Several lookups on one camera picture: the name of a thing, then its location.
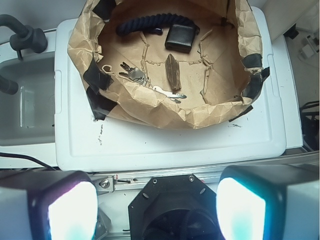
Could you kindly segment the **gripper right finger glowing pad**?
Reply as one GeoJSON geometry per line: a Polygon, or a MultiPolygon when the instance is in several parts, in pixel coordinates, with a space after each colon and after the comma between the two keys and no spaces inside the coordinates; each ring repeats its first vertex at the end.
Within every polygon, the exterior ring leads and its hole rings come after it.
{"type": "Polygon", "coordinates": [[[313,164],[231,165],[216,192],[227,240],[318,240],[320,168],[313,164]]]}

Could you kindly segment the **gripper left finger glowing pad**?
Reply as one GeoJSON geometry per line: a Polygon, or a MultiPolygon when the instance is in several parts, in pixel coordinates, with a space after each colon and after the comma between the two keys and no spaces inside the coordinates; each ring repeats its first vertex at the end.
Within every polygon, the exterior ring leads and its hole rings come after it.
{"type": "Polygon", "coordinates": [[[83,171],[0,173],[2,240],[92,240],[98,194],[83,171]]]}

